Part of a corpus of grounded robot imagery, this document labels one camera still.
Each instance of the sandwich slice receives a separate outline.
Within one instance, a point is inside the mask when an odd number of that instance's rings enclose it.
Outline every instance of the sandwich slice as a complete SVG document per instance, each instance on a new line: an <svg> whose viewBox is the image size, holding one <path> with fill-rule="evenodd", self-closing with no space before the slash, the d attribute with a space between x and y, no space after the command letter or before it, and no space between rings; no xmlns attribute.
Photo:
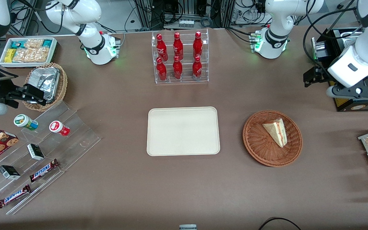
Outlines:
<svg viewBox="0 0 368 230"><path fill-rule="evenodd" d="M279 147L283 148L286 145L288 140L286 138L285 125L283 124L282 118L262 125Z"/></svg>

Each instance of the acrylic bottle rack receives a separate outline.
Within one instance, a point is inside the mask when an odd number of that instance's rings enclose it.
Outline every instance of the acrylic bottle rack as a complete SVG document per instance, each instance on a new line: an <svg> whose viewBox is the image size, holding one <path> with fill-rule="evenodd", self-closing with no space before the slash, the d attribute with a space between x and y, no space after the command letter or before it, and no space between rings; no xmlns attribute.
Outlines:
<svg viewBox="0 0 368 230"><path fill-rule="evenodd" d="M203 65L202 74L200 80L193 79L193 43L195 39L196 32L201 32L201 40L203 41L203 54L201 55L201 64ZM197 83L197 82L208 82L209 81L209 38L208 38L208 30L207 29L199 29L199 30L180 30L180 38L183 42L184 47L184 59L181 60L183 65L183 76L181 80L177 80L174 77L173 72L173 63L174 63L174 31L159 31L152 33L151 40L151 48L153 54L153 65L154 65L154 76L156 83ZM161 34L163 36L163 40L165 45L167 46L167 54L168 61L164 62L165 67L167 68L167 81L161 81L157 74L156 69L156 58L158 57L157 53L157 39L156 35Z"/></svg>
<svg viewBox="0 0 368 230"><path fill-rule="evenodd" d="M3 153L0 156L1 165L11 165L18 171L21 177L17 180L5 179L0 173L0 200L22 189L26 184L31 187L31 193L21 196L18 200L10 202L1 210L8 214L15 214L47 186L64 174L70 166L100 141L93 130L88 127L65 102L57 103L38 118L39 126L36 130L22 129L18 134L19 143L12 147L11 153ZM49 130L49 124L58 120L70 128L66 137L55 134ZM28 153L28 144L37 144L41 148L45 158L34 160ZM45 176L31 183L29 176L57 159L60 165L48 172Z"/></svg>

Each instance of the brown wicker basket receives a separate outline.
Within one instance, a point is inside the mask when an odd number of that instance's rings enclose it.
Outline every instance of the brown wicker basket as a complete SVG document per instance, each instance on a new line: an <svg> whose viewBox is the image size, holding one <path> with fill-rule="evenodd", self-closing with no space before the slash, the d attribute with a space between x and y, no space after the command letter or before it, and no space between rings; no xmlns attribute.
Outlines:
<svg viewBox="0 0 368 230"><path fill-rule="evenodd" d="M283 148L276 144L262 126L266 122L279 118L283 119L288 139L288 143ZM244 125L242 137L251 156L267 166L289 165L298 158L302 151L301 131L292 119L278 111L264 110L253 114Z"/></svg>
<svg viewBox="0 0 368 230"><path fill-rule="evenodd" d="M57 83L58 87L57 87L57 94L56 94L55 101L51 104L46 104L45 106L41 106L40 104L31 104L31 103L27 103L23 101L23 103L25 104L25 107L27 107L28 109L44 112L44 111L47 111L47 109L49 109L53 105L55 105L57 102L60 102L61 100L63 100L63 98L65 97L66 87L67 87L67 76L66 76L65 71L60 65L56 63L44 64L44 65L38 66L37 68L48 68L48 67L55 67L60 70L60 76L59 76L59 82ZM25 83L28 83L29 77L31 76L32 71L28 74L28 77L26 78Z"/></svg>

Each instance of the brown tablecloth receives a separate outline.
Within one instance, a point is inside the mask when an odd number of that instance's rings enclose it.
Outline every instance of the brown tablecloth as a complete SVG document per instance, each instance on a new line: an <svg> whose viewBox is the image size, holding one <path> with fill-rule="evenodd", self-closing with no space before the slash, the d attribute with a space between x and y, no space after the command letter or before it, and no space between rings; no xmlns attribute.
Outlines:
<svg viewBox="0 0 368 230"><path fill-rule="evenodd" d="M294 28L286 51L267 60L228 31L210 29L210 82L186 86L155 85L151 32L128 34L120 58L103 66L86 58L77 37L57 37L55 62L69 78L65 101L103 139L17 214L0 212L0 229L171 230L194 223L200 230L251 230L274 216L302 229L368 229L368 159L357 140L368 133L368 112L336 112L326 83L304 88L302 74L311 68L304 31ZM23 76L17 84L29 72L11 71ZM150 157L149 110L188 106L218 110L221 151ZM244 122L264 109L287 114L301 129L303 151L290 166L263 166L243 145ZM19 113L39 114L21 104L0 116L0 129L19 132L12 122Z"/></svg>

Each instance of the coca-cola bottle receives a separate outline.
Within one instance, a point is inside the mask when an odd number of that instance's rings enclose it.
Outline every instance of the coca-cola bottle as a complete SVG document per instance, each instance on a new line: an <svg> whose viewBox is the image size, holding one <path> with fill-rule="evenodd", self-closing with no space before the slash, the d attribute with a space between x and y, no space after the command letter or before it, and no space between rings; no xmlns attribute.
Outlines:
<svg viewBox="0 0 368 230"><path fill-rule="evenodd" d="M165 68L165 65L163 63L163 60L161 57L157 57L157 75L159 75L160 81L166 81L167 80L167 69Z"/></svg>
<svg viewBox="0 0 368 230"><path fill-rule="evenodd" d="M203 41L201 40L201 32L197 31L195 33L195 40L193 43L193 57L196 58L197 55L203 54Z"/></svg>
<svg viewBox="0 0 368 230"><path fill-rule="evenodd" d="M156 38L157 38L157 52L159 54L159 57L161 57L163 61L167 61L168 60L167 46L163 41L163 36L161 34L157 34Z"/></svg>
<svg viewBox="0 0 368 230"><path fill-rule="evenodd" d="M183 42L180 39L180 33L174 33L174 44L172 45L174 48L174 55L178 55L180 60L184 58L184 48Z"/></svg>
<svg viewBox="0 0 368 230"><path fill-rule="evenodd" d="M174 69L174 77L180 80L183 76L183 65L180 62L180 57L178 55L174 56L174 64L172 65Z"/></svg>
<svg viewBox="0 0 368 230"><path fill-rule="evenodd" d="M193 79L196 81L201 79L201 69L203 68L203 65L201 64L200 60L201 57L197 55L193 64Z"/></svg>

